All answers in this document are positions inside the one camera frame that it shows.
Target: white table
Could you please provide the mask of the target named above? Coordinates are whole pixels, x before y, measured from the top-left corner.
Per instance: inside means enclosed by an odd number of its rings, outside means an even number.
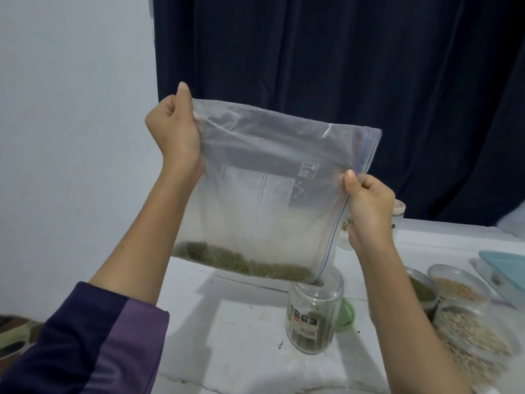
[[[525,255],[525,243],[496,228],[409,219],[403,222],[397,247],[406,265],[423,272],[443,263],[475,273],[470,261],[481,249]],[[338,248],[335,265],[357,314],[354,328],[336,334],[325,353],[308,356],[286,337],[289,284],[239,276],[243,283],[235,282],[232,274],[173,258],[159,300],[171,317],[153,392],[389,392],[355,253]],[[494,308],[525,338],[521,314],[505,306]],[[522,392],[525,381],[519,370],[524,364],[505,377],[503,394]]]

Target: blue lid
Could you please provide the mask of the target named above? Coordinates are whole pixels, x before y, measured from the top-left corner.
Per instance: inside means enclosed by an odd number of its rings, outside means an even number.
[[[525,256],[492,250],[481,250],[479,256],[506,280],[525,291]]]

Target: person's left hand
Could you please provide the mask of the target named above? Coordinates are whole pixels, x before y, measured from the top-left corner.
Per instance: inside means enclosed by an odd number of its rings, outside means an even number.
[[[164,156],[164,168],[189,173],[196,183],[205,166],[187,84],[180,82],[177,95],[161,100],[148,113],[145,122]]]

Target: purple sleeve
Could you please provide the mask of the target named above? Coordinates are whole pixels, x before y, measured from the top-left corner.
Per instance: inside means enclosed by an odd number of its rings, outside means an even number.
[[[168,321],[151,304],[79,283],[4,374],[0,392],[149,393]]]

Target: green lid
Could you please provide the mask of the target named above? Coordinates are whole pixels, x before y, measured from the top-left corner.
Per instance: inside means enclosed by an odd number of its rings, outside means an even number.
[[[341,308],[336,322],[336,332],[344,332],[350,329],[354,324],[355,310],[350,302],[343,297]]]

